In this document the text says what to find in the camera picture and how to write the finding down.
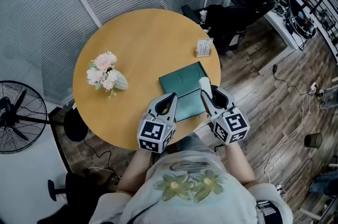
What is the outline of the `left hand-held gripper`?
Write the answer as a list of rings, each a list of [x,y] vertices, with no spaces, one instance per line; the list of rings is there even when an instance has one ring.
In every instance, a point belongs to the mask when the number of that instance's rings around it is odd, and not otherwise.
[[[172,92],[153,99],[139,122],[138,148],[150,152],[163,152],[172,140],[176,128],[173,122],[177,107],[177,94]],[[167,114],[166,119],[152,114]]]

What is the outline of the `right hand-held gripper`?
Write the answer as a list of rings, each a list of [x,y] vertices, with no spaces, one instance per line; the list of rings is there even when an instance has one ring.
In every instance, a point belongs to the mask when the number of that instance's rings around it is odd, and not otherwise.
[[[232,144],[245,138],[250,130],[250,125],[246,116],[240,109],[231,109],[235,106],[232,94],[221,87],[211,87],[212,99],[205,90],[201,90],[201,100],[205,107],[211,123],[213,133],[224,144]]]

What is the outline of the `small white object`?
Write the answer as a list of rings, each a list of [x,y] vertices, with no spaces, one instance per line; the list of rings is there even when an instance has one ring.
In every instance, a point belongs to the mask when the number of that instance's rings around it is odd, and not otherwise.
[[[211,84],[208,77],[202,77],[199,79],[199,86],[201,89],[201,97],[208,96],[210,99],[213,98]]]

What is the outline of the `green drawer box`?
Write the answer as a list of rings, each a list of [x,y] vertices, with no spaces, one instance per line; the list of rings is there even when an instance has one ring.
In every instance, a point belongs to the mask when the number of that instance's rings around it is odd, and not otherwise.
[[[184,68],[159,77],[159,82],[166,94],[176,93],[177,107],[175,120],[182,122],[205,112],[200,93],[199,80],[207,77],[201,62],[196,62]]]

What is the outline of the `person's left forearm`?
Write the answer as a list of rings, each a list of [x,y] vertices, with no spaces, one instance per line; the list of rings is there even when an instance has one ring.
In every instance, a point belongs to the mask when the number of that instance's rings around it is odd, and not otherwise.
[[[116,192],[125,193],[131,197],[134,196],[145,183],[146,174],[151,164],[151,158],[152,153],[150,151],[138,149],[119,180]]]

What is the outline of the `person's right forearm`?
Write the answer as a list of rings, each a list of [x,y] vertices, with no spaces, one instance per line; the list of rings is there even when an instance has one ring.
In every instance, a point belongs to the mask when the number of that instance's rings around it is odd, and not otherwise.
[[[224,150],[227,158],[227,171],[247,188],[257,184],[255,174],[239,144],[225,145]]]

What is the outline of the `person's grey shorts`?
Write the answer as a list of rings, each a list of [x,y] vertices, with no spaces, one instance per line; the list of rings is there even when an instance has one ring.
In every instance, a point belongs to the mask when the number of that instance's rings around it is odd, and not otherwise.
[[[174,151],[167,160],[172,164],[209,163],[217,158],[196,133],[185,136],[171,146]]]

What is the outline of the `white ribbed vase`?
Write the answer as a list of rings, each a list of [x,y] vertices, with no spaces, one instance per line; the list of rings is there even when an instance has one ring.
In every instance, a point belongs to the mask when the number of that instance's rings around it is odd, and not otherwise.
[[[122,91],[128,89],[129,87],[128,81],[121,72],[119,72],[118,70],[114,70],[113,76],[114,76],[114,88]]]

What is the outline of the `wooden holder with white cards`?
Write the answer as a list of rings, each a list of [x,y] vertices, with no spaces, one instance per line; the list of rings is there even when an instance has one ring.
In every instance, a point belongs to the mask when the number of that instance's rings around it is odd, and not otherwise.
[[[198,39],[195,57],[209,57],[212,53],[213,38]]]

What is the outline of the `pink and white flower bouquet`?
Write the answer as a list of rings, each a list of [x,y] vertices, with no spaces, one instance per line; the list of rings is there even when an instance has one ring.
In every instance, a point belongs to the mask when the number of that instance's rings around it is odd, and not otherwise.
[[[117,81],[116,62],[117,57],[110,51],[98,55],[89,64],[87,70],[88,84],[95,86],[96,90],[104,88],[105,92],[110,93],[110,97],[114,96],[116,94],[114,87]]]

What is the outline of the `black headrest office chair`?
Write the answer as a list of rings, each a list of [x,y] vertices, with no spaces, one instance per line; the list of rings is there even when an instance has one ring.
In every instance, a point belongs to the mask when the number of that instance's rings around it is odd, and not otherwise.
[[[218,55],[236,50],[247,27],[271,11],[275,4],[275,0],[230,1],[230,6],[212,4],[198,10],[187,4],[181,7],[184,16],[208,31]]]

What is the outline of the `person's flower print shirt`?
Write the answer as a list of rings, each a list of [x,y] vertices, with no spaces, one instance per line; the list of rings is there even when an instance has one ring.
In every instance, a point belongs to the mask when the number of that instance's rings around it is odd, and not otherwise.
[[[209,163],[172,164],[160,158],[145,183],[129,196],[99,198],[89,224],[292,224],[290,207],[268,183],[244,187],[217,157]]]

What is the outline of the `black mesh wastebasket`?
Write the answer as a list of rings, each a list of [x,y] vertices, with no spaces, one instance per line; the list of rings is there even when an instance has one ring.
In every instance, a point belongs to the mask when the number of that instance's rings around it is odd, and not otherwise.
[[[308,134],[304,138],[304,146],[309,148],[320,148],[323,136],[321,133]]]

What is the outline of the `black standing fan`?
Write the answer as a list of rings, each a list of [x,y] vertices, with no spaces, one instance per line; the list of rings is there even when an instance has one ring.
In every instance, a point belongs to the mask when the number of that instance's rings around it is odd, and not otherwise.
[[[83,140],[88,126],[78,110],[61,108],[47,111],[43,97],[32,87],[11,80],[0,80],[0,154],[14,154],[32,146],[46,125],[62,126],[71,141]]]

